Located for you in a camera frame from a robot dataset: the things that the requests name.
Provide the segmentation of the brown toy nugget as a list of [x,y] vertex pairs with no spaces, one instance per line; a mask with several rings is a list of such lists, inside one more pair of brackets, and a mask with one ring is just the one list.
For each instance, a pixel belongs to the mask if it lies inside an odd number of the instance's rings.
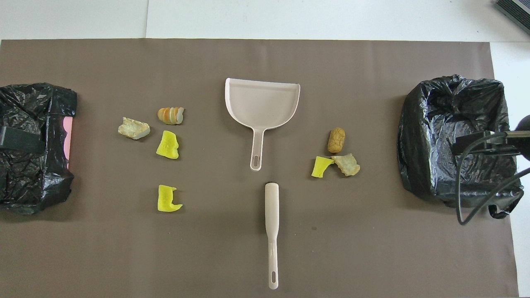
[[343,150],[343,144],[346,139],[346,132],[340,128],[335,127],[329,133],[329,140],[327,150],[331,154],[338,154]]

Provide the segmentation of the brown paper table mat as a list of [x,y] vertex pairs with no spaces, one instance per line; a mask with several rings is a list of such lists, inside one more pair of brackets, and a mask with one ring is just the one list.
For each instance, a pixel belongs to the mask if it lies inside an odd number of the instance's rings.
[[[456,298],[518,296],[509,219],[455,211],[406,191],[400,111],[421,81],[494,77],[485,42],[4,40],[0,87],[47,82],[78,94],[65,202],[0,211],[0,298]],[[225,80],[301,86],[286,124],[253,132],[225,104]],[[184,107],[180,125],[157,111]],[[133,140],[122,118],[149,124]],[[335,127],[343,150],[327,150]],[[176,160],[157,155],[164,130]],[[352,154],[323,178],[316,156]],[[279,286],[268,284],[265,185],[279,185]],[[158,186],[177,188],[174,212]]]

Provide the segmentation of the large beige toy croissant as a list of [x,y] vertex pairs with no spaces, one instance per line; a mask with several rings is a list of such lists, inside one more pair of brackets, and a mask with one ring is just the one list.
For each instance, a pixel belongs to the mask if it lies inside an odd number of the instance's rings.
[[149,124],[127,117],[122,118],[122,124],[118,127],[118,134],[133,140],[146,137],[150,133]]

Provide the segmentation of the beige plastic dustpan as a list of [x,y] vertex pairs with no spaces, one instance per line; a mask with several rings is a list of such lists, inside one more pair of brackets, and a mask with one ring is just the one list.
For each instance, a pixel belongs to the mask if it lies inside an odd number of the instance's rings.
[[246,79],[225,80],[225,104],[231,117],[253,132],[250,169],[261,170],[267,130],[286,124],[299,105],[301,86]]

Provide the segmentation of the beige brush with black bristles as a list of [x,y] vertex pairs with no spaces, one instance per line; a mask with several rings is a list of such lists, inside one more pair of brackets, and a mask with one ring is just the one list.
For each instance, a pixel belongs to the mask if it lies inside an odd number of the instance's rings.
[[271,290],[279,286],[277,237],[279,233],[279,185],[265,185],[265,229],[267,234],[268,284]]

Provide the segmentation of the black trash bag lined bin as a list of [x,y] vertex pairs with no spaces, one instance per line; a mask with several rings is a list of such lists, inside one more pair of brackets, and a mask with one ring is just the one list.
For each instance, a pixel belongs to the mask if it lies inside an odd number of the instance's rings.
[[457,137],[509,128],[504,85],[494,79],[442,76],[420,82],[405,98],[397,135],[397,158],[404,188],[418,198],[454,208],[461,225],[487,207],[506,218],[524,195],[516,156],[452,153]]

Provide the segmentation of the small yellow sponge piece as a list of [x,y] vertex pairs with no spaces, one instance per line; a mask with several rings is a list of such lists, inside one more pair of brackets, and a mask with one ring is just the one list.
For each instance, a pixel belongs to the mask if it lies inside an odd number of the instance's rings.
[[311,177],[323,178],[324,172],[332,164],[335,164],[335,161],[333,159],[324,158],[322,156],[316,156],[316,159],[313,165],[313,170],[311,173]]

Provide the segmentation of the dark ribbed device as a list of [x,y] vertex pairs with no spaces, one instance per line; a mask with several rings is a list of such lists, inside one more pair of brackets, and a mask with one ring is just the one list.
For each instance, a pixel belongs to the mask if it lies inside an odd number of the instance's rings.
[[530,26],[530,0],[496,0],[494,5],[513,22]]

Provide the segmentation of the pink bin with black bag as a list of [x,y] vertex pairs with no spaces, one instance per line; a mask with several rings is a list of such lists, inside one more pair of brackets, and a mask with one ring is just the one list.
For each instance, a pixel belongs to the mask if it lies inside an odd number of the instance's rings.
[[0,149],[0,209],[34,214],[67,200],[77,93],[49,83],[0,87],[0,126],[40,134],[45,151]]

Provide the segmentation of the notched yellow sponge green backing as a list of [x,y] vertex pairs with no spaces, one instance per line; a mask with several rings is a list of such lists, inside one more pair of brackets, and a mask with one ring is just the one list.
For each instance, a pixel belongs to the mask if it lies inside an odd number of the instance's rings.
[[177,188],[168,185],[158,186],[157,209],[162,212],[174,212],[183,207],[183,204],[173,203],[173,193]]

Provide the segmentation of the pale beige toy pastry chunk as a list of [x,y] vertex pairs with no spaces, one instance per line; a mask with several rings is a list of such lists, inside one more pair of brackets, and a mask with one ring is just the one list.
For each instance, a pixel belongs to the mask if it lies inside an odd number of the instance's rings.
[[346,177],[356,175],[360,171],[360,165],[351,153],[346,155],[335,155],[332,156],[331,159],[337,164],[339,170]]

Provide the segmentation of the small orange striped toy croissant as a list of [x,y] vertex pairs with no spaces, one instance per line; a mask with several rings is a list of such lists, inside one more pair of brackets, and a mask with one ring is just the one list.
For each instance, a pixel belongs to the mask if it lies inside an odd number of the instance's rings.
[[167,107],[157,111],[158,119],[166,125],[180,125],[184,120],[184,107]]

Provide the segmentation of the yellow sponge wedge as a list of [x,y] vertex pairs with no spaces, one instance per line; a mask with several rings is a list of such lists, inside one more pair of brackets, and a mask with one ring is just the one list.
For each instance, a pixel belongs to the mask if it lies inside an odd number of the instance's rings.
[[164,130],[156,154],[171,160],[176,160],[179,157],[178,148],[179,143],[176,134]]

